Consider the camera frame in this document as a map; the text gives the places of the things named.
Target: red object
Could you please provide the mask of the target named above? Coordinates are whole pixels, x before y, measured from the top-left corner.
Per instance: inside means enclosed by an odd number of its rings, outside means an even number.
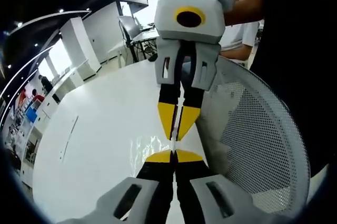
[[[19,96],[19,102],[18,102],[18,106],[20,107],[23,103],[23,101],[25,100],[26,98],[26,94],[25,94],[25,91],[26,89],[23,89],[20,93],[20,96]]]
[[[34,102],[35,100],[37,100],[37,99],[38,99],[39,101],[41,101],[41,102],[44,101],[44,97],[43,97],[42,95],[40,95],[40,94],[37,94],[37,95],[34,96],[33,102]]]

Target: blue object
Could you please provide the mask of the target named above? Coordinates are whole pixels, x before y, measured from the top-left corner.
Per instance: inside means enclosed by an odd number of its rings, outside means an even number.
[[[37,118],[37,114],[36,114],[36,110],[32,109],[31,107],[27,110],[26,112],[26,116],[28,118],[28,120],[30,120],[32,123],[34,123],[34,121]]]

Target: mesh chair back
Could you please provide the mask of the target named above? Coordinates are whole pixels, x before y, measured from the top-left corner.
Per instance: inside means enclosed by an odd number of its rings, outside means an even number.
[[[305,206],[310,172],[301,135],[285,104],[252,72],[219,58],[196,125],[204,147],[221,143],[223,175],[255,206],[289,217]]]

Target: window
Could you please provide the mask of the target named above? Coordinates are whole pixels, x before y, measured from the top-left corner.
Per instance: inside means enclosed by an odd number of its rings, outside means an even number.
[[[138,21],[142,26],[146,26],[149,23],[153,23],[154,15],[156,13],[158,0],[147,0],[147,1],[148,6],[134,14],[134,17],[138,19]]]
[[[49,51],[49,57],[57,71],[61,75],[64,70],[72,65],[62,40],[58,40],[54,47]]]
[[[123,15],[132,16],[130,7],[127,2],[121,2],[121,8],[122,8]]]
[[[42,76],[46,76],[49,81],[52,81],[54,78],[52,70],[49,68],[45,58],[41,61],[40,66],[38,67],[38,72]]]

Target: white round table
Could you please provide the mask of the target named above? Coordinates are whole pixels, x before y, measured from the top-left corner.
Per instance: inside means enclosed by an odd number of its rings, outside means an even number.
[[[33,173],[34,201],[51,221],[90,213],[100,196],[135,177],[149,155],[171,148],[157,111],[159,90],[154,63],[146,60],[62,99],[43,134]],[[176,148],[205,160],[195,125]],[[166,223],[183,222],[175,193]]]

